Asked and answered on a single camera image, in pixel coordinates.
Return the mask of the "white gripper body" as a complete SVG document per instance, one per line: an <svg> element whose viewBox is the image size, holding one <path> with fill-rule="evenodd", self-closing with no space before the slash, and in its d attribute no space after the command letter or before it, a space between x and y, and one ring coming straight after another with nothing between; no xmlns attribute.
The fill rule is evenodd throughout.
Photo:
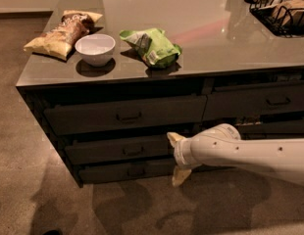
<svg viewBox="0 0 304 235"><path fill-rule="evenodd" d="M193 155L198 141L198 138L182 138L176 142L174 157L179 168L194 169L201 166L200 161Z"/></svg>

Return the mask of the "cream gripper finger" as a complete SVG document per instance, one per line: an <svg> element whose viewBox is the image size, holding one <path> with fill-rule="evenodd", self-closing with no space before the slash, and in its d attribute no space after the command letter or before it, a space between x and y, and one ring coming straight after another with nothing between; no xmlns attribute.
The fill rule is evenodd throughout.
<svg viewBox="0 0 304 235"><path fill-rule="evenodd" d="M176 165L172 177L172 185L174 187L180 186L188 178L191 172L191 169L180 168Z"/></svg>
<svg viewBox="0 0 304 235"><path fill-rule="evenodd" d="M185 139L184 136L176 132L168 132L167 138L173 148L177 147L181 143L181 141Z"/></svg>

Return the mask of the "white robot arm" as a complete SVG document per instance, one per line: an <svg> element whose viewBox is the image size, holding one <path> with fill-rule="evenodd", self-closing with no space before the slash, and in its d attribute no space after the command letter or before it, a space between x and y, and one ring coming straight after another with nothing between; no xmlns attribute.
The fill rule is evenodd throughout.
<svg viewBox="0 0 304 235"><path fill-rule="evenodd" d="M304 186L304 138L243 140L223 123L192 137L169 132L176 166L172 184L180 186L201 166L230 166Z"/></svg>

